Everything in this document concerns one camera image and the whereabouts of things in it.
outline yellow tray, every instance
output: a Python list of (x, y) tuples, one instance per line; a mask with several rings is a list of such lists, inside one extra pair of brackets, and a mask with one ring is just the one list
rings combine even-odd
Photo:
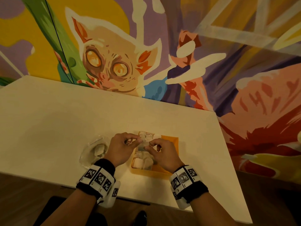
[[(175, 149), (177, 151), (177, 154), (179, 155), (179, 138), (178, 137), (161, 136), (161, 138), (164, 140), (171, 141), (175, 145)], [(171, 173), (164, 170), (161, 166), (159, 166), (157, 164), (153, 165), (151, 171), (133, 168), (132, 166), (133, 166), (134, 154), (136, 151), (137, 151), (137, 148), (135, 148), (133, 156), (132, 156), (132, 162), (131, 162), (131, 167), (130, 167), (131, 173), (136, 174), (136, 175), (144, 175), (144, 176), (148, 176), (148, 177), (153, 177), (153, 178), (169, 179), (169, 177), (171, 176)]]

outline right hand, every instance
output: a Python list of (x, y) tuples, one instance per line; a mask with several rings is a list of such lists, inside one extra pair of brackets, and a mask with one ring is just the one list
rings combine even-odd
[(153, 145), (157, 145), (157, 150), (160, 150), (161, 146), (161, 152), (156, 151), (151, 146), (146, 146), (144, 147), (144, 149), (147, 150), (155, 158), (155, 160), (161, 167), (163, 167), (164, 170), (173, 174), (176, 169), (185, 165), (180, 160), (175, 149), (175, 145), (169, 140), (154, 139), (150, 141), (150, 143), (152, 143)]

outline clear plastic bag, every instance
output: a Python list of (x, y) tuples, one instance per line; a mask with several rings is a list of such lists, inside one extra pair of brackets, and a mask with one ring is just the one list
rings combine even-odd
[(87, 143), (82, 151), (79, 163), (89, 169), (97, 160), (102, 159), (109, 147), (109, 138), (99, 135)]

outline black shoe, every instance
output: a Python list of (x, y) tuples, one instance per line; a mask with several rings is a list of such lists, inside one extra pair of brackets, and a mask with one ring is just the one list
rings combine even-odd
[(145, 211), (140, 211), (136, 216), (133, 226), (146, 226), (148, 223), (148, 217)]

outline wall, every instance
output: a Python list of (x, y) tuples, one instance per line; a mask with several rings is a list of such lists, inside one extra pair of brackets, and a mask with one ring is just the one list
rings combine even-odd
[(236, 170), (301, 183), (301, 0), (22, 1), (1, 76), (214, 111)]

